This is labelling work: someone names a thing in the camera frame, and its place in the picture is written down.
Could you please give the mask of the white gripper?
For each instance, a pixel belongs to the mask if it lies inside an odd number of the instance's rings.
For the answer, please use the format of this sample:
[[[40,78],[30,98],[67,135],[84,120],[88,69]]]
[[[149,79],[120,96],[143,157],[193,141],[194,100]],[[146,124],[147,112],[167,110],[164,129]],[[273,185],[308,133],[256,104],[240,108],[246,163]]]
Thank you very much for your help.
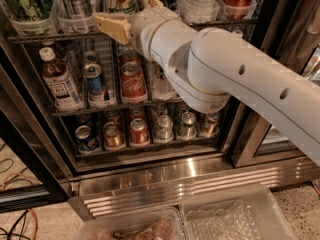
[[[182,21],[180,17],[162,7],[160,0],[143,0],[143,11],[132,16],[124,13],[93,14],[96,28],[120,44],[129,43],[148,61],[180,62],[182,59],[177,35]]]

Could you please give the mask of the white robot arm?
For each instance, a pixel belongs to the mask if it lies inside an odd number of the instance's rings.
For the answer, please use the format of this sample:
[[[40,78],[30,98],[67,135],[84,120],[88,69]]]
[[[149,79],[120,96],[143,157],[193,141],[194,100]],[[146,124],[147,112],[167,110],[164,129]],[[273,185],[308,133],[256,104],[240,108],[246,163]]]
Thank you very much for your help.
[[[202,113],[233,96],[274,125],[320,165],[320,87],[241,37],[196,31],[156,0],[140,12],[95,13],[99,31],[158,63],[178,95]]]

